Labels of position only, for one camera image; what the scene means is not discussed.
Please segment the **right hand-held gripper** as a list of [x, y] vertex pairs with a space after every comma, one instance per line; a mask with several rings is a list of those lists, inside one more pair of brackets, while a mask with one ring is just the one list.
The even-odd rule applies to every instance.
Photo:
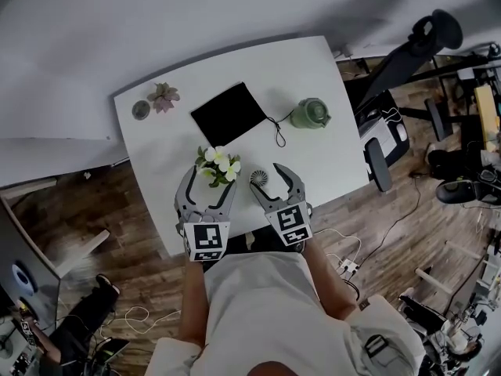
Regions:
[[260, 186], [250, 184], [250, 190], [265, 210], [265, 216], [287, 247], [312, 238], [310, 205], [305, 200], [305, 185], [287, 166], [273, 164], [276, 172], [288, 186], [287, 201], [271, 198]]

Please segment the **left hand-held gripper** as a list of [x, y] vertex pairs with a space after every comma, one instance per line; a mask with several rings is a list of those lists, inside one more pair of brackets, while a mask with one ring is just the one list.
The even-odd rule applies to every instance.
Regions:
[[190, 192], [196, 178], [196, 166], [183, 176], [175, 194], [178, 215], [176, 230], [182, 238], [191, 262], [217, 261], [225, 253], [229, 239], [229, 212], [236, 193], [236, 181], [223, 190], [218, 203], [204, 211], [196, 207]]

